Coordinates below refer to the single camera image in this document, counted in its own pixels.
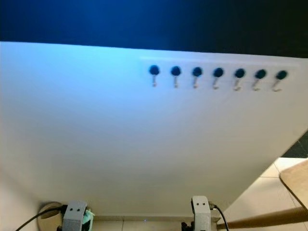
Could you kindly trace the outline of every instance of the white board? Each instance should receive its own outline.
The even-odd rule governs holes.
[[[157,60],[157,87],[147,62]],[[204,65],[199,88],[190,68]],[[173,88],[168,65],[181,65]],[[220,88],[211,68],[227,65]],[[233,69],[246,65],[243,89]],[[258,65],[269,78],[253,91]],[[41,201],[97,215],[190,216],[227,208],[308,128],[307,59],[1,43],[1,169]],[[290,68],[283,90],[274,75]]]

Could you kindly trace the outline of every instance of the wooden board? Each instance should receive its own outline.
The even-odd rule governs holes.
[[[308,160],[282,171],[280,179],[299,203],[308,209]]]

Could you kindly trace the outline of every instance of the peg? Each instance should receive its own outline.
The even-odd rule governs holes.
[[[221,67],[215,69],[213,73],[215,80],[213,83],[213,89],[217,90],[219,89],[219,86],[217,85],[219,78],[223,75],[223,69]]]
[[[181,69],[179,66],[174,66],[172,69],[171,69],[171,74],[173,75],[174,77],[174,88],[178,88],[178,77],[179,75],[181,74]]]
[[[242,68],[237,69],[234,75],[235,75],[235,85],[233,89],[235,91],[239,91],[240,89],[242,89],[242,87],[240,86],[240,80],[245,76],[245,70]]]
[[[156,82],[156,76],[159,74],[159,67],[157,65],[152,65],[150,66],[150,70],[149,70],[150,74],[152,75],[152,83],[153,83],[153,87],[157,86],[157,82]]]
[[[255,90],[255,91],[260,90],[260,88],[257,87],[258,82],[261,79],[263,79],[265,76],[266,76],[266,70],[264,70],[264,69],[258,70],[256,72],[256,74],[255,74],[255,82],[252,85],[253,90]]]
[[[195,67],[192,71],[193,71],[192,72],[192,75],[193,75],[193,88],[197,88],[198,87],[197,80],[202,75],[202,69],[200,67]]]
[[[281,82],[281,80],[285,79],[288,76],[288,72],[286,71],[280,71],[277,73],[276,75],[276,81],[272,87],[272,90],[277,92],[277,91],[281,91],[281,89],[277,88],[277,85]]]

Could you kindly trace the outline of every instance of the green object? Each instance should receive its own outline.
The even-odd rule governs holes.
[[[89,231],[92,231],[92,226],[93,226],[93,219],[94,219],[94,213],[92,213],[90,210],[86,210],[85,215],[83,216],[83,221],[82,224],[87,223],[90,221],[90,228]]]

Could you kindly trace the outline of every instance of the dark blue background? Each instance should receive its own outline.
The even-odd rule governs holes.
[[[0,39],[308,58],[307,2],[1,0]]]

